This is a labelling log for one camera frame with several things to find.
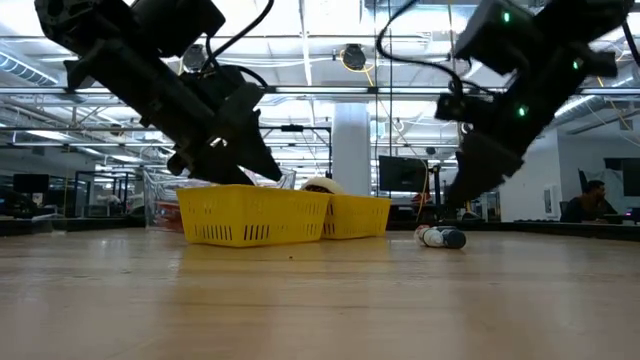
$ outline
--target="yellow plastic basket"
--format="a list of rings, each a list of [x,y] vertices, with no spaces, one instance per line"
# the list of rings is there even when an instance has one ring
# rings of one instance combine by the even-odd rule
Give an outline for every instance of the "yellow plastic basket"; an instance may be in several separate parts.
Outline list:
[[[247,247],[320,240],[330,195],[245,185],[177,191],[187,241]]]
[[[327,207],[322,237],[354,239],[386,232],[391,199],[333,195]]]

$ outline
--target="white column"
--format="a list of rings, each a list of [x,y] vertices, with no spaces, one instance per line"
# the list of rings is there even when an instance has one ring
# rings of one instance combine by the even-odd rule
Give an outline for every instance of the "white column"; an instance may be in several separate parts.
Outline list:
[[[371,195],[371,139],[366,103],[337,103],[333,118],[333,179],[347,194]]]

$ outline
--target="table surface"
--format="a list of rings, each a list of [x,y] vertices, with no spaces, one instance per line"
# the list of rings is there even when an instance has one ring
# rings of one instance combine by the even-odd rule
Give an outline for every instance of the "table surface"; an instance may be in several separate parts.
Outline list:
[[[637,359],[640,245],[468,233],[225,249],[0,239],[0,358]]]

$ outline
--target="black monitor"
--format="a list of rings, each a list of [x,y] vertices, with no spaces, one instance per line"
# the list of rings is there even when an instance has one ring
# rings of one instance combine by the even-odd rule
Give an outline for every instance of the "black monitor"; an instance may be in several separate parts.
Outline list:
[[[640,196],[640,159],[622,161],[622,188],[624,196]]]
[[[13,191],[22,194],[46,193],[49,190],[47,174],[14,174]]]
[[[427,169],[419,159],[393,156],[379,156],[380,190],[406,191],[422,193],[429,192],[429,184],[424,189],[425,178],[428,179]]]

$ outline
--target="man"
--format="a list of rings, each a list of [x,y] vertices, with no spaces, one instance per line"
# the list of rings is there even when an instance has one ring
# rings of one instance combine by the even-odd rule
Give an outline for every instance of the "man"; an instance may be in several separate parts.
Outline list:
[[[603,215],[616,214],[611,204],[605,200],[604,183],[592,180],[587,183],[584,194],[573,198],[560,217],[560,222],[606,224]]]

